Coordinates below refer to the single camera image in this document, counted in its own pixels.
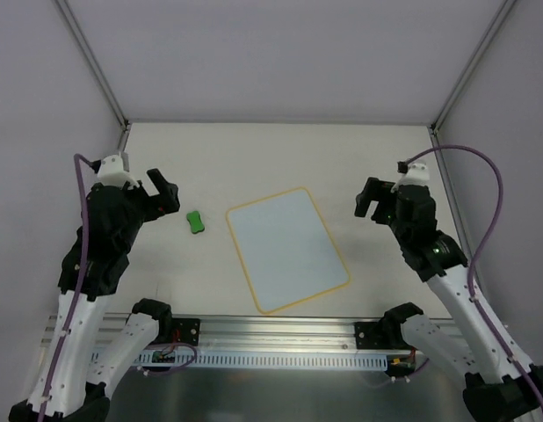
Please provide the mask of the green whiteboard eraser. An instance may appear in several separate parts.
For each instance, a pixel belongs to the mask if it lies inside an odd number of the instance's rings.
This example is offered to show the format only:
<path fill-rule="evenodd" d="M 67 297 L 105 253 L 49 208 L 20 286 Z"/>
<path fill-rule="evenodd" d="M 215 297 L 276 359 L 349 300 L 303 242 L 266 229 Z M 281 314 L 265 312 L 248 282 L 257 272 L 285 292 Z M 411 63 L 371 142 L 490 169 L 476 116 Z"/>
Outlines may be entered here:
<path fill-rule="evenodd" d="M 201 213 L 198 210 L 193 210 L 186 215 L 186 220 L 189 224 L 190 231 L 193 235 L 197 235 L 205 231 L 206 226 L 203 223 Z"/>

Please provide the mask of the yellow framed small whiteboard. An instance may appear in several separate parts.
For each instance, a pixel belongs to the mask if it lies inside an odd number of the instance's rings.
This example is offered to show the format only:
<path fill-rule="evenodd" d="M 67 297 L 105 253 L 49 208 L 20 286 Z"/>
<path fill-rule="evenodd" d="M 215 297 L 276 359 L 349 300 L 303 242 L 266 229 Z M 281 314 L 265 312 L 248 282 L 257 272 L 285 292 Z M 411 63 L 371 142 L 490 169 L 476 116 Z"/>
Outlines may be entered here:
<path fill-rule="evenodd" d="M 297 187 L 230 208 L 227 225 L 259 313 L 273 313 L 351 283 L 310 191 Z"/>

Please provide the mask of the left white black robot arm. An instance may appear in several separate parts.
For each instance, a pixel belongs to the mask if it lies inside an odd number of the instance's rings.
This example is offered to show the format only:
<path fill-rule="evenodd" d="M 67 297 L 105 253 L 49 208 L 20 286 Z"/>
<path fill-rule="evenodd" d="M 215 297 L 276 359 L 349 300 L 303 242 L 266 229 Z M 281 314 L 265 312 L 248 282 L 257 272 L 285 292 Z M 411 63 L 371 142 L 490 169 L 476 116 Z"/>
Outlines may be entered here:
<path fill-rule="evenodd" d="M 147 346 L 171 340 L 169 304 L 141 299 L 123 332 L 91 359 L 100 325 L 126 271 L 141 227 L 176 213 L 178 187 L 158 169 L 142 185 L 96 183 L 81 197 L 82 226 L 62 261 L 54 336 L 30 396 L 11 407 L 10 421 L 103 421 L 118 384 Z"/>

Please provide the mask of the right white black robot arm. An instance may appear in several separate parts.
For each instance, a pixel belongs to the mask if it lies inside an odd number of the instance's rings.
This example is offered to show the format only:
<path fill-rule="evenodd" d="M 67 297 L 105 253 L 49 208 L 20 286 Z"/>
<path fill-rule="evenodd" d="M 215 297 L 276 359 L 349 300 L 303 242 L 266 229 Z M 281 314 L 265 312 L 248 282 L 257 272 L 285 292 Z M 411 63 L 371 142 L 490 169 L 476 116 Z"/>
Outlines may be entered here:
<path fill-rule="evenodd" d="M 438 229 L 427 186 L 369 178 L 356 197 L 355 216 L 390 228 L 408 267 L 444 305 L 464 342 L 442 332 L 412 302 L 387 310 L 366 331 L 377 346 L 423 353 L 459 386 L 476 421 L 512 421 L 543 404 L 543 365 L 518 346 L 468 279 L 468 262 L 455 240 Z"/>

